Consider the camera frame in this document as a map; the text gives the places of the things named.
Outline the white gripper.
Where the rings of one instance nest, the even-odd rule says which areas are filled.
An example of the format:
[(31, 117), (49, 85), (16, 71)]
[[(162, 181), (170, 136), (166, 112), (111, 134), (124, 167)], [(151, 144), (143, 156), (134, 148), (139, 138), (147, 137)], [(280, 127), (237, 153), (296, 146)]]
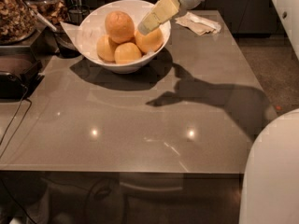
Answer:
[(159, 0), (138, 24), (137, 29), (142, 35), (147, 35), (160, 24), (171, 20), (178, 13), (180, 5), (185, 9), (193, 9), (203, 1), (205, 0)]

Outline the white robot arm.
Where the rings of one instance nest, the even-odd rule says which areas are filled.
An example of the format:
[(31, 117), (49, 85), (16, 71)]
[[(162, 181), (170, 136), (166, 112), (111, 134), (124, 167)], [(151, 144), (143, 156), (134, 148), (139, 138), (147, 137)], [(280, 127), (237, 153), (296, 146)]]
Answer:
[[(204, 0), (159, 0), (138, 24), (146, 35), (178, 11)], [(299, 0), (272, 0), (299, 58)], [(246, 164), (239, 224), (299, 224), (299, 109), (268, 124), (256, 138)]]

